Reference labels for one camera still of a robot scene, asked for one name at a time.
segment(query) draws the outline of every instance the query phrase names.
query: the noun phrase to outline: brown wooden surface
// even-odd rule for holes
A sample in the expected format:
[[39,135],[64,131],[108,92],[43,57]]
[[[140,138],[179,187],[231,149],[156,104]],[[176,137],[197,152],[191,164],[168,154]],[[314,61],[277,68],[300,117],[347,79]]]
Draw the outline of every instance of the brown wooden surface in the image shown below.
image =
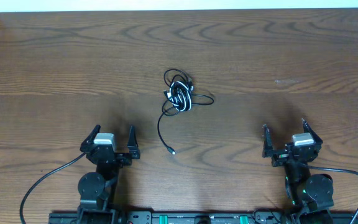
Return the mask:
[[[162,74],[180,68],[215,104],[163,118]],[[95,124],[142,159],[122,171],[116,203],[154,210],[288,208],[282,168],[261,158],[306,118],[324,140],[316,166],[358,170],[358,9],[0,14],[0,223],[48,171],[72,160]],[[75,210],[86,159],[49,177],[28,223]],[[358,177],[334,178],[334,210],[358,206]]]

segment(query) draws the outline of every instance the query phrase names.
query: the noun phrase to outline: white background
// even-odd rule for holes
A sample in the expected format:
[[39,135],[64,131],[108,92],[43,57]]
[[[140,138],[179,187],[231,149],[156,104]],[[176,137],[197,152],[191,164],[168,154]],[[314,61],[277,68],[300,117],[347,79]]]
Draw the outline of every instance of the white background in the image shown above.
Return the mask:
[[358,0],[0,0],[0,12],[358,7]]

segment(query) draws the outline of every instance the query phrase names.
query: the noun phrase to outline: wood grain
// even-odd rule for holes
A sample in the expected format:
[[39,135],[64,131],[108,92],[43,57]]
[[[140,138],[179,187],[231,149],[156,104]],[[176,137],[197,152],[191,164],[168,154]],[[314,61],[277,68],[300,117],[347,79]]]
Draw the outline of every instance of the wood grain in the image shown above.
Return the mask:
[[[163,118],[175,157],[156,130],[172,67],[216,100]],[[358,9],[1,13],[0,223],[19,223],[28,188],[76,157],[95,124],[120,150],[137,126],[142,159],[122,170],[118,204],[288,208],[283,169],[261,158],[262,125],[280,147],[301,118],[324,140],[314,165],[358,170]],[[94,168],[82,159],[46,179],[28,223],[76,210]],[[354,211],[358,178],[330,175],[334,210]]]

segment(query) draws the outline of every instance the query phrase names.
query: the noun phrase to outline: bundled black cable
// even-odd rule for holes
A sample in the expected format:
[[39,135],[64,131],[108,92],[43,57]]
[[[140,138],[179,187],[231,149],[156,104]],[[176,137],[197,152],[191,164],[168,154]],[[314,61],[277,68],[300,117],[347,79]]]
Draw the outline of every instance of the bundled black cable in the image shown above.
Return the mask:
[[[167,74],[171,71],[179,72],[179,74],[176,74],[173,76],[173,78],[170,81],[167,81]],[[202,105],[207,106],[214,103],[214,99],[212,97],[207,95],[200,95],[200,94],[194,94],[193,93],[193,82],[191,81],[191,78],[186,75],[183,71],[179,69],[168,69],[164,73],[164,82],[169,87],[169,90],[164,91],[164,95],[167,98],[167,100],[162,105],[162,114],[157,122],[157,131],[158,136],[160,136],[160,139],[162,141],[162,144],[168,149],[169,152],[171,152],[173,155],[176,154],[175,150],[172,149],[165,141],[162,139],[161,133],[160,133],[160,121],[162,116],[175,116],[179,114],[180,112],[189,111],[191,110],[192,105]],[[199,96],[199,97],[206,97],[211,100],[209,103],[194,103],[193,97]],[[165,109],[165,105],[170,102],[172,103],[172,107]],[[175,113],[169,113],[172,109],[176,109],[177,111]]]

